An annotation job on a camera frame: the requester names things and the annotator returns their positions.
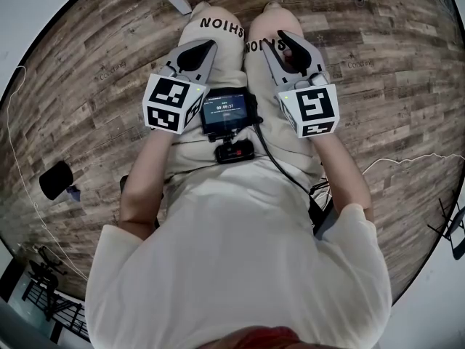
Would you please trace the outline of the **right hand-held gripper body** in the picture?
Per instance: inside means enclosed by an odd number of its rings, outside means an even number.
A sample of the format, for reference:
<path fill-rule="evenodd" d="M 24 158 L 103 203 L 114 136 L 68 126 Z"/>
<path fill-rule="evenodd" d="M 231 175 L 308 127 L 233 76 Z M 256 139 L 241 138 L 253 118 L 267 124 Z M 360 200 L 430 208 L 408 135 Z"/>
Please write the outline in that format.
<path fill-rule="evenodd" d="M 332 134 L 339 123 L 336 86 L 323 73 L 278 92 L 277 99 L 298 138 Z"/>

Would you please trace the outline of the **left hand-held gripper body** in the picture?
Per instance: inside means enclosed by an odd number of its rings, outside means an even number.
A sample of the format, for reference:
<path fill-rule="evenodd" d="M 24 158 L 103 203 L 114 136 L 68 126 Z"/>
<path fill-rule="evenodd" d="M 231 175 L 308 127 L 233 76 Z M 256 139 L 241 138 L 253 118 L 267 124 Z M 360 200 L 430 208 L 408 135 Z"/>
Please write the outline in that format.
<path fill-rule="evenodd" d="M 145 126 L 183 133 L 201 110 L 206 82 L 206 71 L 176 71 L 170 65 L 150 74 L 142 99 Z"/>

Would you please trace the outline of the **person's right forearm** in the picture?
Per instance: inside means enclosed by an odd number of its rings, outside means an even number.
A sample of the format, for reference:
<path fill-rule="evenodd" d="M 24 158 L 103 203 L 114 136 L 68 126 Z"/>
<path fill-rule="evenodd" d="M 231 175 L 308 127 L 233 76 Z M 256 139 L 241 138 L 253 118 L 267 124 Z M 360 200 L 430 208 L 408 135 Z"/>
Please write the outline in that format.
<path fill-rule="evenodd" d="M 344 144 L 335 134 L 311 137 L 323 165 L 333 205 L 340 214 L 350 204 L 362 207 L 365 218 L 374 221 L 371 192 L 365 178 Z"/>

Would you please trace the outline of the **person's left forearm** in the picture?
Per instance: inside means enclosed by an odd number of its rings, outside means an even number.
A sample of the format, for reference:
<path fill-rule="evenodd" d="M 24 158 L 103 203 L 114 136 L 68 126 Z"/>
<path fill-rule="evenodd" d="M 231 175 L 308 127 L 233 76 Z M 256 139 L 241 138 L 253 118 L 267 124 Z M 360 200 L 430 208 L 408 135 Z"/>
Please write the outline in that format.
<path fill-rule="evenodd" d="M 155 231 L 173 140 L 174 134 L 163 130 L 149 134 L 121 194 L 118 225 L 142 240 Z"/>

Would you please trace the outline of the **beige printed shorts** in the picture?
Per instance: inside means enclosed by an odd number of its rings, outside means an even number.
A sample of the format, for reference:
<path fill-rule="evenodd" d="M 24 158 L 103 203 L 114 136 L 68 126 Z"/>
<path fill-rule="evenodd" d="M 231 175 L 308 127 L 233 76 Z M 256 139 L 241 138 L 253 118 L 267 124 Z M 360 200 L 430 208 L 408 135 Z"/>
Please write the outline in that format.
<path fill-rule="evenodd" d="M 245 31 L 238 18 L 232 14 L 227 19 L 202 17 L 190 20 L 180 37 L 180 44 L 195 39 L 213 39 L 218 51 L 208 84 L 212 89 L 246 87 L 257 102 L 257 113 L 263 122 L 260 130 L 261 142 L 253 127 L 242 130 L 237 138 L 249 139 L 254 143 L 258 156 L 254 163 L 264 163 L 273 176 L 281 179 L 293 191 L 304 206 L 309 199 L 304 189 L 310 189 L 323 175 L 320 159 L 313 144 L 298 138 L 275 99 L 275 82 L 261 49 L 252 50 L 247 43 Z"/>

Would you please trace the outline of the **black screen device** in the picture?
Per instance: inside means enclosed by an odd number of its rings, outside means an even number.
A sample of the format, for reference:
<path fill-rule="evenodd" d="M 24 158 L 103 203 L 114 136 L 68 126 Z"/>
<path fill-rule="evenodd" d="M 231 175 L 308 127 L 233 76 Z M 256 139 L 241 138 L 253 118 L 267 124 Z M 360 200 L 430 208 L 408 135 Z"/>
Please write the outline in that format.
<path fill-rule="evenodd" d="M 246 87 L 212 89 L 203 101 L 201 125 L 210 141 L 239 133 L 257 122 L 257 104 Z"/>

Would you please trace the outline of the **person's right leg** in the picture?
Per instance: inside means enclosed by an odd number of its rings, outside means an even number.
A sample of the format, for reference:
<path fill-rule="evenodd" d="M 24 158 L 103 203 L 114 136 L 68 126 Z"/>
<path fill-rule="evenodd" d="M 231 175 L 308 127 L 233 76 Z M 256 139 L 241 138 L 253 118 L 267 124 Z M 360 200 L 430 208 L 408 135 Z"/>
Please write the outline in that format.
<path fill-rule="evenodd" d="M 279 3 L 271 1 L 264 7 L 261 14 L 252 20 L 246 42 L 279 39 L 279 30 L 288 31 L 300 37 L 304 36 L 297 17 Z"/>

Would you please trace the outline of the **black cylindrical pouch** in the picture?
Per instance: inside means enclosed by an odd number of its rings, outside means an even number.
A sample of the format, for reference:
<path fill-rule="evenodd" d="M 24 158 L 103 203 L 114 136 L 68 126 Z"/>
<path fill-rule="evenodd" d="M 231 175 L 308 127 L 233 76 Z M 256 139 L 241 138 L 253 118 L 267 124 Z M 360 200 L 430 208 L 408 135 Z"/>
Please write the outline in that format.
<path fill-rule="evenodd" d="M 81 191 L 73 183 L 72 170 L 64 161 L 58 161 L 39 178 L 43 194 L 51 201 L 65 191 L 74 201 L 80 202 Z"/>

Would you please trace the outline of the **person's beige shirt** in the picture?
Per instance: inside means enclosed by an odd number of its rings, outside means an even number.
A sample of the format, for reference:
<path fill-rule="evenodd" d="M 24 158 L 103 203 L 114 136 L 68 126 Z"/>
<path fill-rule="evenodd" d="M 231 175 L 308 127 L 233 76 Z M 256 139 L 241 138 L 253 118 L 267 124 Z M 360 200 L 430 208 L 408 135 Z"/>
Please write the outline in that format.
<path fill-rule="evenodd" d="M 94 349 L 194 349 L 247 326 L 371 349 L 391 306 L 363 208 L 316 239 L 303 193 L 257 159 L 189 175 L 145 240 L 104 226 L 85 313 Z"/>

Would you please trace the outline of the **black folding chair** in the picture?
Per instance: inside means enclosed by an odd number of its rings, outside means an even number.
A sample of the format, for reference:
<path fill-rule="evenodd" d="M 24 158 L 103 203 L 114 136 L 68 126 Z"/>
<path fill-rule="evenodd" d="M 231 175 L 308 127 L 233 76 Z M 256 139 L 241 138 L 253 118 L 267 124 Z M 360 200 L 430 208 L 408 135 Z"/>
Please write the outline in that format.
<path fill-rule="evenodd" d="M 455 261 L 459 261 L 465 255 L 465 206 L 459 206 L 458 204 L 460 193 L 455 192 L 454 190 L 452 190 L 452 193 L 453 201 L 449 206 L 450 209 L 448 214 L 445 213 L 445 207 L 439 198 L 442 217 L 445 220 L 444 224 L 438 228 L 434 228 L 430 224 L 426 225 L 430 230 L 437 234 L 437 239 L 426 257 L 426 262 L 432 256 L 442 238 L 450 244 L 452 256 Z M 460 242 L 453 240 L 453 234 L 458 229 L 462 229 L 464 232 L 464 237 Z"/>

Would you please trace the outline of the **black metal railing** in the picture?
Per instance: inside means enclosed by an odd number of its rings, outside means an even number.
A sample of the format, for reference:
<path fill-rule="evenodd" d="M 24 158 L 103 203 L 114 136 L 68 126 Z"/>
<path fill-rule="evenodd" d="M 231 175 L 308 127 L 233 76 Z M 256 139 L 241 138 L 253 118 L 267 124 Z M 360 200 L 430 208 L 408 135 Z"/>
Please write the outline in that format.
<path fill-rule="evenodd" d="M 31 301 L 45 315 L 68 331 L 90 342 L 87 330 L 84 301 L 68 296 L 58 290 L 51 294 L 47 286 L 31 279 L 22 295 L 22 300 Z"/>

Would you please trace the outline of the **black clip mount red button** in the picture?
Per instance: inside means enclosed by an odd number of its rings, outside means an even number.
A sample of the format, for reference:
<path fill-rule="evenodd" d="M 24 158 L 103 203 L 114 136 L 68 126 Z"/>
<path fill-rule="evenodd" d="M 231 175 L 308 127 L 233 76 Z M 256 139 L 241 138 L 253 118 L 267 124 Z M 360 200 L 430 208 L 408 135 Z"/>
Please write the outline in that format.
<path fill-rule="evenodd" d="M 240 161 L 249 161 L 255 157 L 254 145 L 248 139 L 238 140 L 235 143 L 227 141 L 219 145 L 214 154 L 219 164 L 234 164 Z"/>

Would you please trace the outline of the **black metal frame stand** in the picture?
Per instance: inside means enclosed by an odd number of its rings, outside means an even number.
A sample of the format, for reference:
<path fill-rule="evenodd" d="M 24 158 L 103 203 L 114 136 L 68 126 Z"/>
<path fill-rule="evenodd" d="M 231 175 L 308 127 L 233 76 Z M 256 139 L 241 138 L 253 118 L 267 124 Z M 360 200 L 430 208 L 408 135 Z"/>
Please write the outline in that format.
<path fill-rule="evenodd" d="M 33 260 L 29 261 L 29 265 L 31 267 L 31 272 L 29 273 L 30 277 L 37 284 L 43 284 L 49 294 L 53 294 L 59 284 L 56 273 L 61 276 L 65 276 L 68 272 L 59 269 L 60 266 L 64 265 L 62 261 L 53 262 L 48 258 L 45 246 L 40 246 L 36 249 L 36 251 L 42 258 L 43 262 L 38 264 Z"/>

